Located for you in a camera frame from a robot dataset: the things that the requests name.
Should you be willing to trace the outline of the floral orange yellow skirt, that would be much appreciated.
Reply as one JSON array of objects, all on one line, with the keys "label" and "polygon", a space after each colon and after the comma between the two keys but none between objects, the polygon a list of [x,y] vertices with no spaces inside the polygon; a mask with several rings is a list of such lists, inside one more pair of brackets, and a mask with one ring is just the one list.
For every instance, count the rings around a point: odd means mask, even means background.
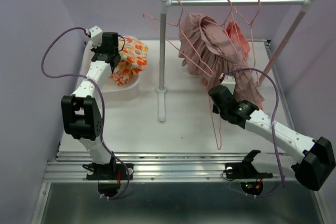
[{"label": "floral orange yellow skirt", "polygon": [[121,60],[110,76],[119,86],[125,85],[147,67],[148,46],[133,36],[121,36],[118,46]]}]

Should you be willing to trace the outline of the dusty pink ruffled skirt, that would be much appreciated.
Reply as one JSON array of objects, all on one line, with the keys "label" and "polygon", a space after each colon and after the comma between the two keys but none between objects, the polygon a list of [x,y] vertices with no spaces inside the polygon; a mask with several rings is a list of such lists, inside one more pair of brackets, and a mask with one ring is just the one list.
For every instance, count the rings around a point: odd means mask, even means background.
[{"label": "dusty pink ruffled skirt", "polygon": [[262,105],[264,98],[248,70],[250,45],[235,20],[222,27],[204,14],[189,13],[180,24],[179,39],[178,56],[189,74],[202,77],[211,89],[229,72],[236,80],[235,99]]}]

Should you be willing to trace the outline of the coral pink skirt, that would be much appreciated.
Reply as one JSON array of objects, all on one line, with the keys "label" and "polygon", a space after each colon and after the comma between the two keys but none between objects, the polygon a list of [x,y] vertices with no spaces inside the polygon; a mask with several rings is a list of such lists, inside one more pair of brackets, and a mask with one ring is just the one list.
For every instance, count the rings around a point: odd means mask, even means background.
[{"label": "coral pink skirt", "polygon": [[234,20],[231,20],[226,27],[226,32],[228,33],[229,38],[232,42],[235,42],[242,50],[243,57],[245,60],[248,58],[248,54],[250,52],[250,45],[242,33],[238,23]]}]

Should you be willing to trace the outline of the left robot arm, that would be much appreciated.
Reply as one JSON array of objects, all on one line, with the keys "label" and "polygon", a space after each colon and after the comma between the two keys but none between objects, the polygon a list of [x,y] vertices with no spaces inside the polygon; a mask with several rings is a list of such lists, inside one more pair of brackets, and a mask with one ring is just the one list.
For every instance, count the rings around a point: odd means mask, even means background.
[{"label": "left robot arm", "polygon": [[91,31],[93,56],[87,73],[72,95],[61,100],[65,133],[77,139],[90,154],[92,163],[83,167],[89,175],[113,178],[117,172],[116,160],[103,143],[103,116],[97,105],[101,88],[118,66],[119,34]]}]

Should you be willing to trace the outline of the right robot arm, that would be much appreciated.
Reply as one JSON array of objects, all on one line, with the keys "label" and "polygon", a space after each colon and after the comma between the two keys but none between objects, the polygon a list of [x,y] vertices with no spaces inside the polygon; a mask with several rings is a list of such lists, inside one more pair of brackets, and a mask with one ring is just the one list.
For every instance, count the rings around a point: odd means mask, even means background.
[{"label": "right robot arm", "polygon": [[228,180],[267,179],[279,174],[295,178],[309,190],[320,190],[335,169],[333,147],[328,139],[316,140],[273,122],[256,105],[246,100],[237,102],[225,86],[216,86],[208,94],[214,104],[213,111],[223,120],[259,135],[284,151],[283,155],[250,151],[241,162],[225,165]]}]

